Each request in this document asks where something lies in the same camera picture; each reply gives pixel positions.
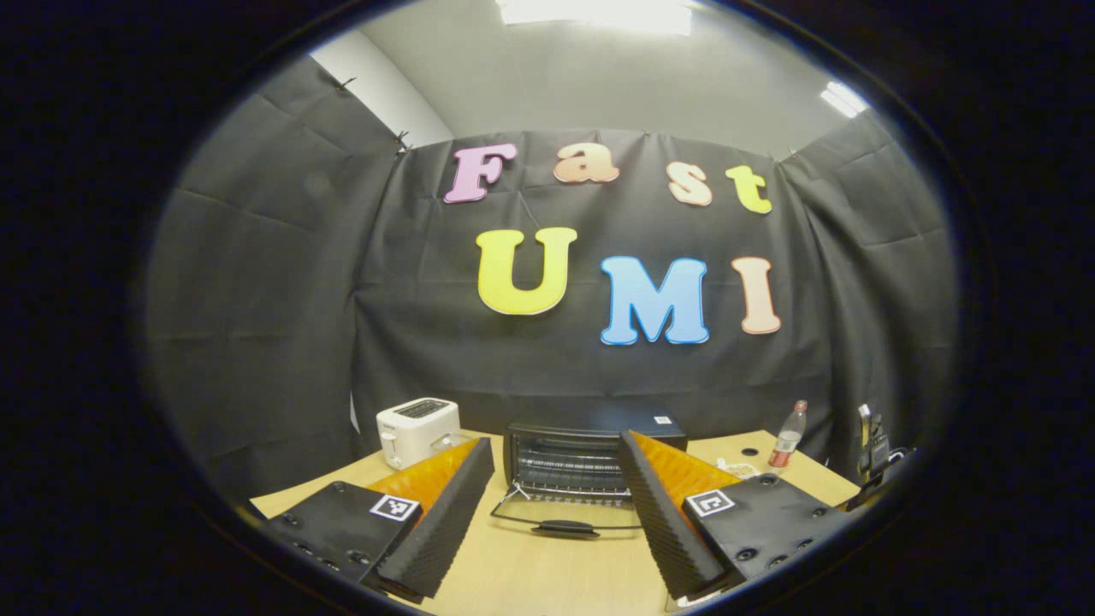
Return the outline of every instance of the water bottle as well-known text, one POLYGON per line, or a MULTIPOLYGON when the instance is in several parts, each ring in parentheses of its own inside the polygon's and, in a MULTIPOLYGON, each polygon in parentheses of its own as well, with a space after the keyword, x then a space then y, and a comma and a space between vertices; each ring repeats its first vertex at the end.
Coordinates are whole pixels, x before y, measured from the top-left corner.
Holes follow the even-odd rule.
POLYGON ((791 454, 795 453, 798 442, 803 440, 804 432, 806 432, 806 400, 799 400, 795 403, 795 410, 780 429, 780 435, 775 439, 775 448, 772 450, 771 457, 768 458, 768 466, 773 468, 787 466, 787 461, 791 460, 791 454))

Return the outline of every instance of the wooden table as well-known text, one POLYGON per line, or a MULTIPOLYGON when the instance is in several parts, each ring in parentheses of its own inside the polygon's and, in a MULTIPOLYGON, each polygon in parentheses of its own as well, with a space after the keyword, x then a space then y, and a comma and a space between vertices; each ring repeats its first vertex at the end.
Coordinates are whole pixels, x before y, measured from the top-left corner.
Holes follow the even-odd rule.
MULTIPOLYGON (((535 535, 528 524, 492 518, 491 510, 507 492, 502 437, 463 432, 491 439, 495 475, 437 596, 416 607, 438 616, 665 614, 668 593, 641 530, 607 532, 595 541, 560 539, 535 535)), ((719 457, 728 464, 751 464, 763 473, 774 444, 775 437, 760 430, 691 441, 688 453, 711 464, 719 457), (747 449, 757 450, 758 454, 746 456, 742 450, 747 449)), ((365 487, 392 473, 381 452, 377 452, 334 473, 251 502, 264 515, 273 518, 332 481, 365 487)), ((802 452, 792 456, 780 476, 830 507, 858 492, 854 484, 802 452)))

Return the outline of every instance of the yellow letter u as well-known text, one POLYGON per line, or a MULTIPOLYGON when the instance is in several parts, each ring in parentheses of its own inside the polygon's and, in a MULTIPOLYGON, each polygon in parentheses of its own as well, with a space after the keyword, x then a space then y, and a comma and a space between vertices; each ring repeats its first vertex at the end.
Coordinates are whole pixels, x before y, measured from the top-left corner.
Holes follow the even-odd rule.
POLYGON ((475 237, 483 248, 480 258, 480 298, 492 311, 503 315, 539 315, 551 311, 566 292, 566 261, 570 242, 578 233, 567 226, 537 231, 544 244, 544 275, 532 290, 514 287, 514 252, 525 241, 525 233, 514 229, 485 231, 475 237))

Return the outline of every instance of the blue letter m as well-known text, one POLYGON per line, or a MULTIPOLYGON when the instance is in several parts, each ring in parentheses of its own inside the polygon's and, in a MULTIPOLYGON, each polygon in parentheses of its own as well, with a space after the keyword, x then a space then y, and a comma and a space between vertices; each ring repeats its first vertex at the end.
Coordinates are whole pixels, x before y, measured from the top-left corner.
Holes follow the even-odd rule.
POLYGON ((700 281, 707 266, 695 258, 678 258, 669 265, 661 288, 654 288, 650 275, 634 256, 609 256, 601 269, 612 280, 609 329, 601 333, 604 345, 634 345, 638 333, 631 327, 635 312, 646 340, 654 342, 673 314, 666 340, 673 345, 699 345, 707 340, 703 327, 703 291, 700 281))

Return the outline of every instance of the black fabric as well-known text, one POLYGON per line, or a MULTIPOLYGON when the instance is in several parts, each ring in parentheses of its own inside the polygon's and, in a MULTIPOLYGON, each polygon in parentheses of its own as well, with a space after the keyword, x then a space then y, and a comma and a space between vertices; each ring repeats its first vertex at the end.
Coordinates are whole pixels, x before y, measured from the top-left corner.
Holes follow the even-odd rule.
POLYGON ((153 240, 157 394, 233 500, 361 454, 347 298, 396 143, 332 83, 306 56, 242 101, 178 178, 153 240))
POLYGON ((394 136, 304 58, 243 101, 178 181, 148 274, 146 338, 164 408, 237 500, 379 450, 377 412, 422 396, 500 433, 545 397, 654 400, 690 439, 776 431, 810 403, 802 449, 854 476, 855 407, 909 445, 941 418, 956 291, 943 201, 872 114, 776 163, 729 147, 625 130, 484 135, 397 158, 394 136), (593 141, 620 176, 564 184, 563 146, 593 141), (487 196, 446 204, 460 148, 517 144, 487 196), (666 165, 707 174, 714 200, 668 190, 666 165), (725 170, 766 179, 768 214, 725 170), (515 282, 539 283, 535 231, 570 226, 566 295, 533 317, 479 297, 479 233, 519 229, 515 282), (676 258, 706 263, 703 345, 662 334, 600 341, 612 255, 656 283, 676 258), (741 330, 730 261, 760 256, 782 328, 741 330), (353 396, 361 437, 347 421, 353 396))
POLYGON ((867 404, 892 446, 945 426, 956 385, 958 264, 945 195, 873 113, 780 165, 822 264, 835 430, 851 477, 867 404))
POLYGON ((908 444, 918 416, 946 394, 956 294, 942 206, 871 114, 781 164, 623 130, 507 132, 413 150, 392 173, 356 279, 354 394, 362 426, 419 396, 452 399, 463 426, 495 433, 538 397, 653 397, 690 439, 705 439, 774 432, 794 402, 807 399, 802 449, 822 462, 833 456, 852 477, 858 405, 872 405, 892 442, 908 444), (616 179, 554 177, 556 151, 583 141, 612 151, 616 179), (487 196, 443 202, 453 152, 504 142, 519 153, 487 196), (705 171, 710 206, 669 193, 665 168, 678 160, 705 171), (765 177, 770 213, 740 205, 724 175, 738 164, 765 177), (476 288, 476 235, 521 230, 514 280, 531 288, 543 252, 533 235, 560 225, 578 233, 560 304, 533 317, 491 311, 476 288), (655 283, 675 258, 705 261, 710 340, 675 346, 662 335, 603 345, 610 283, 600 261, 621 254, 642 259, 655 283), (745 298, 730 267, 739 256, 772 264, 775 334, 741 330, 745 298))

